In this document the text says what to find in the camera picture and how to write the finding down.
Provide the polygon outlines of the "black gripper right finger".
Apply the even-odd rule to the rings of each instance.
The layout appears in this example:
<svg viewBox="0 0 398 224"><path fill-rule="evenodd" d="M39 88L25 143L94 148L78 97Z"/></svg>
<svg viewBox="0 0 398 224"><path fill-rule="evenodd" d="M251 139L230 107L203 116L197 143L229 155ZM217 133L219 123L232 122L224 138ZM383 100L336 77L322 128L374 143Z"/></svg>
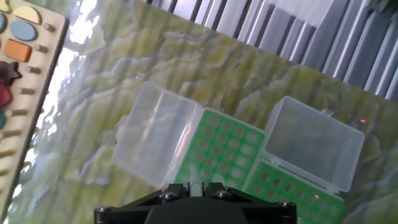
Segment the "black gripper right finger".
<svg viewBox="0 0 398 224"><path fill-rule="evenodd" d="M290 201L268 202L221 182L203 185L203 196L234 205L238 211L227 208L227 212L243 217L246 223L297 224L297 205Z"/></svg>

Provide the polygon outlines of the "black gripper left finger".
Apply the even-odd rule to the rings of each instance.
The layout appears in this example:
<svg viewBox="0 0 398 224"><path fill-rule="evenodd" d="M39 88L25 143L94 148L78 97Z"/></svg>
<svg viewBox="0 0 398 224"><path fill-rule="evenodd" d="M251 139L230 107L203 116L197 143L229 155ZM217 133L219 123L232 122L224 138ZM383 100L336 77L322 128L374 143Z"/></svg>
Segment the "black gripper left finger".
<svg viewBox="0 0 398 224"><path fill-rule="evenodd" d="M144 224L150 211L156 206L188 197L183 184L170 184L134 202L121 207L100 206L94 210L94 224Z"/></svg>

